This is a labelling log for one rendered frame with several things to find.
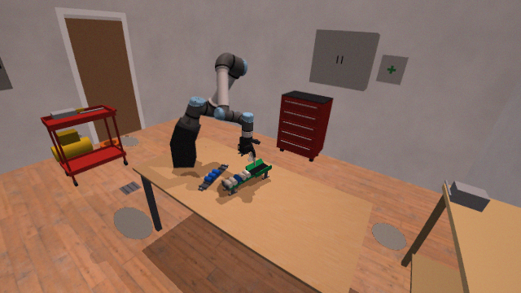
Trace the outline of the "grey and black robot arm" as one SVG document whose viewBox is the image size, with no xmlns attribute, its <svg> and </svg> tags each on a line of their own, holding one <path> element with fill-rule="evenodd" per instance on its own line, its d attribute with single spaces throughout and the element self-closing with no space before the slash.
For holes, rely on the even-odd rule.
<svg viewBox="0 0 521 293">
<path fill-rule="evenodd" d="M 186 113 L 181 118 L 180 124 L 188 129 L 198 129 L 200 116 L 215 117 L 217 120 L 242 125 L 242 136 L 250 138 L 253 135 L 253 114 L 231 111 L 229 105 L 230 87 L 235 80 L 246 74 L 247 62 L 231 53 L 223 53 L 217 58 L 215 71 L 217 72 L 217 89 L 214 95 L 207 102 L 200 97 L 190 98 Z"/>
</svg>

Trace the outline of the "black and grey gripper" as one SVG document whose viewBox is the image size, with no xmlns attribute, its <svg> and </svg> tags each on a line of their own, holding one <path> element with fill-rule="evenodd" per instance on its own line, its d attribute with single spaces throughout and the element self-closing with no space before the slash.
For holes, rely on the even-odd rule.
<svg viewBox="0 0 521 293">
<path fill-rule="evenodd" d="M 242 157 L 243 155 L 248 154 L 248 152 L 250 152 L 249 158 L 247 160 L 253 161 L 254 166 L 256 166 L 256 153 L 252 143 L 249 142 L 250 139 L 252 139 L 252 136 L 250 138 L 244 138 L 243 136 L 239 137 L 238 154 L 241 154 Z"/>
</svg>

